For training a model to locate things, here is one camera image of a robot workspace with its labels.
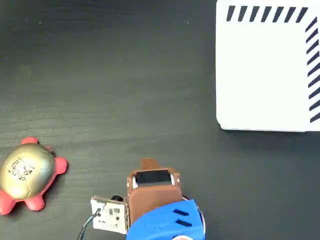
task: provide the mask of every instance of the blue plastic casing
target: blue plastic casing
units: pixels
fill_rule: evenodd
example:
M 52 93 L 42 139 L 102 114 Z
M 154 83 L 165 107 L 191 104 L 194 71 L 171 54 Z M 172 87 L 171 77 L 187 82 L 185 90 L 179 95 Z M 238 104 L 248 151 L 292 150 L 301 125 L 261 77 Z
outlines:
M 205 240 L 205 231 L 197 204 L 184 200 L 158 207 L 137 219 L 126 240 L 172 240 L 176 236 Z

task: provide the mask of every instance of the brown leather piece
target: brown leather piece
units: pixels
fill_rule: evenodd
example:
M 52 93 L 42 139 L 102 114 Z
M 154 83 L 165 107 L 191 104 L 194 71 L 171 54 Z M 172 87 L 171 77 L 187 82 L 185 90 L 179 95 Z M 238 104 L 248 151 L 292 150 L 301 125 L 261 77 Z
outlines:
M 137 172 L 168 170 L 173 175 L 174 185 L 138 186 L 133 189 L 132 178 Z M 141 161 L 141 169 L 131 172 L 127 177 L 128 208 L 130 222 L 133 224 L 142 215 L 161 206 L 183 200 L 180 174 L 173 168 L 160 167 L 154 158 L 144 158 Z
M 143 170 L 153 170 L 159 169 L 160 166 L 157 163 L 157 160 L 154 158 L 142 158 L 141 160 L 141 169 Z

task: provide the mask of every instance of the red turtle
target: red turtle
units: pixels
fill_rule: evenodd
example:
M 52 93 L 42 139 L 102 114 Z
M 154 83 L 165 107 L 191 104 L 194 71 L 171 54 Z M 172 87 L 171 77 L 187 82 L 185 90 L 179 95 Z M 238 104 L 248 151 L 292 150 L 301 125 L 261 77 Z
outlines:
M 67 167 L 67 159 L 55 157 L 37 138 L 24 138 L 0 170 L 0 215 L 9 214 L 17 202 L 25 202 L 32 211 L 43 209 L 43 194 Z

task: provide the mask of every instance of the black stripe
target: black stripe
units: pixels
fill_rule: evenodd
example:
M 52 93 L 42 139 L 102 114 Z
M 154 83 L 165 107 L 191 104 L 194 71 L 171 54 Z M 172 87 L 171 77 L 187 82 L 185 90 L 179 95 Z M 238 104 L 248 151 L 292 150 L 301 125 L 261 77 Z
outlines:
M 284 10 L 284 7 L 283 6 L 278 6 L 276 11 L 275 11 L 275 14 L 274 14 L 274 18 L 273 18 L 273 23 L 276 23 L 282 13 L 282 11 Z
M 306 12 L 307 12 L 308 8 L 307 7 L 303 7 L 299 13 L 298 18 L 296 19 L 296 23 L 300 23 L 302 18 L 305 16 Z
M 308 77 L 313 74 L 315 71 L 320 69 L 320 63 L 318 63 L 314 68 L 312 68 L 309 72 L 308 72 Z
M 264 23 L 267 20 L 267 17 L 271 11 L 271 6 L 266 6 L 262 15 L 261 22 Z
M 316 46 L 319 46 L 319 40 L 315 41 L 315 43 L 309 47 L 309 49 L 306 51 L 306 54 L 309 54 L 313 49 L 315 49 Z
M 318 57 L 320 57 L 319 51 L 318 51 L 315 55 L 313 55 L 312 58 L 309 59 L 309 61 L 308 61 L 307 64 L 309 65 L 309 64 L 312 63 L 314 60 L 316 60 Z
M 184 211 L 180 211 L 180 210 L 178 210 L 178 209 L 175 209 L 173 212 L 174 212 L 175 214 L 179 214 L 179 215 L 181 215 L 181 216 L 189 216 L 189 213 L 184 212 Z
M 234 14 L 236 6 L 229 6 L 228 15 L 226 16 L 226 20 L 228 22 L 231 21 L 232 15 Z
M 294 12 L 295 12 L 295 10 L 296 10 L 296 7 L 295 7 L 295 6 L 291 6 L 291 7 L 289 8 L 289 11 L 288 11 L 288 13 L 287 13 L 287 15 L 286 15 L 286 17 L 285 17 L 285 20 L 284 20 L 285 23 L 288 23 L 288 22 L 289 22 L 290 18 L 292 17 L 292 15 L 293 15 Z
M 316 28 L 313 33 L 306 39 L 305 43 L 307 44 L 312 38 L 314 38 L 315 35 L 318 34 L 318 28 Z
M 314 96 L 317 96 L 320 93 L 320 87 L 318 87 L 313 93 L 309 95 L 309 99 L 312 99 Z
M 185 226 L 185 227 L 192 227 L 192 224 L 189 223 L 189 222 L 186 222 L 186 221 L 181 221 L 180 219 L 178 219 L 177 221 L 175 221 L 177 224 L 180 224 L 182 226 Z
M 308 84 L 308 88 L 311 88 L 313 85 L 315 85 L 317 82 L 320 81 L 320 75 L 317 76 L 315 79 L 313 79 L 309 84 Z
M 244 19 L 246 11 L 247 11 L 247 8 L 248 8 L 248 6 L 241 6 L 238 22 L 242 22 L 242 20 Z
M 318 22 L 318 18 L 315 17 L 315 19 L 313 19 L 313 21 L 309 24 L 309 26 L 305 29 L 305 32 L 308 32 L 310 30 L 310 28 L 312 28 L 316 23 Z
M 320 119 L 320 112 L 310 119 L 310 123 L 313 123 L 314 121 L 317 121 L 318 119 Z
M 312 111 L 313 109 L 316 109 L 317 107 L 320 106 L 320 99 L 316 101 L 310 108 L 309 110 Z
M 260 8 L 259 6 L 253 7 L 249 22 L 253 22 L 255 20 L 257 13 L 259 11 L 259 8 Z

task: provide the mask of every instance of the dark wood grain surface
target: dark wood grain surface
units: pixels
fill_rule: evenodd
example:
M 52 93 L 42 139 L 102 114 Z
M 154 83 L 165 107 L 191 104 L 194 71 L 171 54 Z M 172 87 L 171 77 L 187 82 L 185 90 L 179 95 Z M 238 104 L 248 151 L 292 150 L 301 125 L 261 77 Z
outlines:
M 0 239 L 75 239 L 143 157 L 180 171 L 208 240 L 318 239 L 319 137 L 220 130 L 214 46 L 213 0 L 1 1 L 0 158 L 36 136 L 69 169 Z

